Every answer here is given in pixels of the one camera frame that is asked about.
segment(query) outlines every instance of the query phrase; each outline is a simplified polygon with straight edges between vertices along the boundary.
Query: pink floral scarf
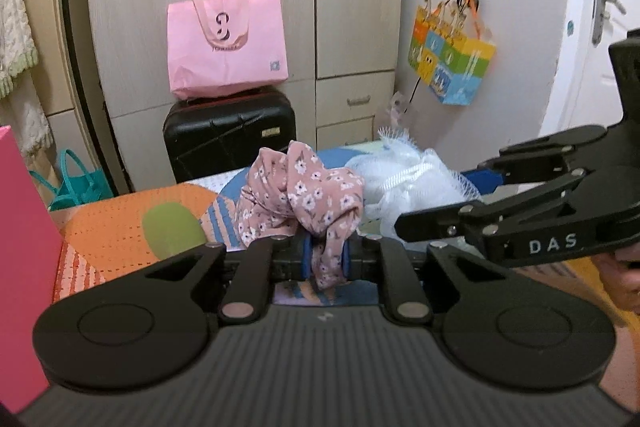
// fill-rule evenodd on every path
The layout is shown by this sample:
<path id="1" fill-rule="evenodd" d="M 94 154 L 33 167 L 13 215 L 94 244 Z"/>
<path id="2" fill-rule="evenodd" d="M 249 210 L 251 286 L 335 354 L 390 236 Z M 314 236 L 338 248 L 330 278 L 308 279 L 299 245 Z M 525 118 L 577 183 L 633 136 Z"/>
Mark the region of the pink floral scarf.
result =
<path id="1" fill-rule="evenodd" d="M 314 151 L 290 142 L 286 154 L 260 149 L 236 205 L 234 229 L 248 246 L 258 237 L 293 235 L 298 224 L 324 244 L 311 267 L 319 289 L 346 282 L 342 247 L 362 216 L 364 181 L 347 168 L 325 169 Z"/>

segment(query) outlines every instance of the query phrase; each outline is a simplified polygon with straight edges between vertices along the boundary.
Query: white net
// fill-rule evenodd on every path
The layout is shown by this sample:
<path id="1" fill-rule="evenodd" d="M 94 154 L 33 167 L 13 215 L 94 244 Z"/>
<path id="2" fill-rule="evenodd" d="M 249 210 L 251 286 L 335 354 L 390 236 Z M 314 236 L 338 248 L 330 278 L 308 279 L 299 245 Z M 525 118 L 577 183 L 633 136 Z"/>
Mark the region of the white net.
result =
<path id="1" fill-rule="evenodd" d="M 381 152 L 346 165 L 365 180 L 365 214 L 380 219 L 380 234 L 400 240 L 394 228 L 400 214 L 480 198 L 469 180 L 447 168 L 433 149 L 420 151 L 407 132 L 381 130 L 380 138 Z"/>

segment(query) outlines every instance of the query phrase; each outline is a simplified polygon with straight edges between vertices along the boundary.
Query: hand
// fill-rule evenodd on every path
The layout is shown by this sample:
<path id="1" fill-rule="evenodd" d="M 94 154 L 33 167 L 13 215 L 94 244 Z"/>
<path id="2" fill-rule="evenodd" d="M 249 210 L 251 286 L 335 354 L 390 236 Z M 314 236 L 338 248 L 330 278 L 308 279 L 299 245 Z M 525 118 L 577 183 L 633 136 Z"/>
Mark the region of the hand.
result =
<path id="1" fill-rule="evenodd" d="M 601 253 L 591 258 L 600 273 L 604 290 L 619 309 L 640 314 L 640 269 L 629 269 L 619 259 L 640 259 L 640 245 L 624 248 L 618 259 L 612 253 Z"/>

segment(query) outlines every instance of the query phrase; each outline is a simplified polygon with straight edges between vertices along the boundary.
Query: teal bag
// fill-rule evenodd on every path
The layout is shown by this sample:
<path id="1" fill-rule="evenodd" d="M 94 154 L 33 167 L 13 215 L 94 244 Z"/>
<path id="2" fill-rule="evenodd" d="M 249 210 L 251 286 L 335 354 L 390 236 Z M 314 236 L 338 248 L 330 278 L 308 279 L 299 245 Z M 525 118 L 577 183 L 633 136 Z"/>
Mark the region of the teal bag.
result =
<path id="1" fill-rule="evenodd" d="M 82 171 L 80 176 L 69 176 L 66 167 L 67 156 L 70 157 Z M 59 211 L 75 207 L 76 205 L 95 203 L 100 200 L 113 198 L 113 192 L 109 187 L 109 182 L 102 169 L 96 169 L 93 172 L 87 171 L 76 153 L 70 149 L 63 150 L 60 153 L 58 161 L 60 163 L 60 173 L 62 174 L 62 185 L 60 185 L 59 189 L 53 187 L 53 185 L 40 174 L 35 171 L 29 171 L 33 178 L 53 192 L 54 198 L 49 205 L 50 211 Z"/>

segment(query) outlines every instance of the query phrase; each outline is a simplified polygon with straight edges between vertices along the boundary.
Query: drawer handle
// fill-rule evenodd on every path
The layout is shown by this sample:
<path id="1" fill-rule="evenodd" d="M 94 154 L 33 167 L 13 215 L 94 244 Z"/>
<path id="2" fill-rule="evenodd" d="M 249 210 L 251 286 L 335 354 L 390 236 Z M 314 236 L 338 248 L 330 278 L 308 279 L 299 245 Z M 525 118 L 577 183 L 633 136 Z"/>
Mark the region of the drawer handle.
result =
<path id="1" fill-rule="evenodd" d="M 350 108 L 353 106 L 364 106 L 371 102 L 371 95 L 367 95 L 366 97 L 360 97 L 359 99 L 347 99 L 347 104 Z"/>

